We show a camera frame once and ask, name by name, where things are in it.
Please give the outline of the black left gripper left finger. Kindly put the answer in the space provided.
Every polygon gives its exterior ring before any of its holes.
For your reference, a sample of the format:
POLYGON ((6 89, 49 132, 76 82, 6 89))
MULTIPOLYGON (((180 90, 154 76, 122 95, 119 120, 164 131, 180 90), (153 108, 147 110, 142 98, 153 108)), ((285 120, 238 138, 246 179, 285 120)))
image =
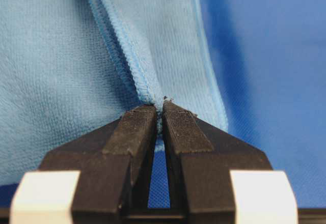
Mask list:
POLYGON ((120 119, 49 151, 41 171, 79 170, 73 216, 121 216, 133 206, 133 188, 149 187, 142 167, 156 137, 156 109, 142 105, 120 119))

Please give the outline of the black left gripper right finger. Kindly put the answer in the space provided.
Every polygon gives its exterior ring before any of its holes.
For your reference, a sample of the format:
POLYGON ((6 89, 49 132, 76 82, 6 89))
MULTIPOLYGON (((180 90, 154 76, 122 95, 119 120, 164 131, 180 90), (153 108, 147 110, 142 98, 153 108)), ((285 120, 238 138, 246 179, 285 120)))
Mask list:
POLYGON ((170 101, 162 123, 170 206, 187 216, 234 216, 229 171, 272 170, 264 152, 170 101))

